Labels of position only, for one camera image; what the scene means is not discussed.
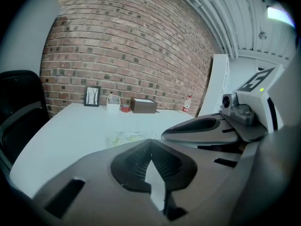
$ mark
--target brown box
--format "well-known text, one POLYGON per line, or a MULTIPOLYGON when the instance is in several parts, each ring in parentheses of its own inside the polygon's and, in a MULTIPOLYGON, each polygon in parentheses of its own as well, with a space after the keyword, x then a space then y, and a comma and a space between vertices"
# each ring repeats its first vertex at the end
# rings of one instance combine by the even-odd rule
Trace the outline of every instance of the brown box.
POLYGON ((135 98, 131 98, 131 110, 133 113, 156 113, 158 103, 136 101, 135 98))

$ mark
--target white ceiling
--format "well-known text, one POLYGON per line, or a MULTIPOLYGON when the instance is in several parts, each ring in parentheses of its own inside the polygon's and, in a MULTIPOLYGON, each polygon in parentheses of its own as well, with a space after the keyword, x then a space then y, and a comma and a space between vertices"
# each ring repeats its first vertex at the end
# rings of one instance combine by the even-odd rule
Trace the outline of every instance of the white ceiling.
POLYGON ((221 51, 229 58, 251 57, 287 65, 295 54, 296 32, 289 24, 270 19, 267 6, 275 0, 186 0, 201 15, 221 51), (259 33, 267 36, 259 38, 259 33))

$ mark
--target picture frame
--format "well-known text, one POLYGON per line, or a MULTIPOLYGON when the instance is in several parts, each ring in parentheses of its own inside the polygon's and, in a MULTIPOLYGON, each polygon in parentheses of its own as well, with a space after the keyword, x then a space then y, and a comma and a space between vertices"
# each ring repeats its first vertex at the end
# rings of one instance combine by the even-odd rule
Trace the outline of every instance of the picture frame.
POLYGON ((86 86, 84 106, 99 107, 100 86, 86 86))

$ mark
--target black office chair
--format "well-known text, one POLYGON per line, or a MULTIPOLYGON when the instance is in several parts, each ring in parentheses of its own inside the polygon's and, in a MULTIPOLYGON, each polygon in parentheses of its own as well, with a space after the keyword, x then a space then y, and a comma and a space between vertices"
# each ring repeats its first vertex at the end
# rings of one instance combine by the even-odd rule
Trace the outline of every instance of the black office chair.
POLYGON ((0 73, 0 159, 11 168, 49 121, 40 78, 29 70, 0 73))

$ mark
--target desk surface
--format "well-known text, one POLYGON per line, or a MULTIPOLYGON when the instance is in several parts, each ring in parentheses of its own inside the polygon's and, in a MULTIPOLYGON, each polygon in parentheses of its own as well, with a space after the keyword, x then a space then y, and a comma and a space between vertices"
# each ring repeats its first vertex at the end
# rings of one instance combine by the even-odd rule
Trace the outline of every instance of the desk surface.
POLYGON ((87 107, 73 103, 29 141, 13 165, 10 178, 21 191, 33 198, 48 180, 81 157, 109 148, 112 142, 108 143, 108 140, 118 133, 160 139, 169 127, 193 118, 180 111, 158 111, 156 114, 121 111, 108 114, 105 106, 87 107))

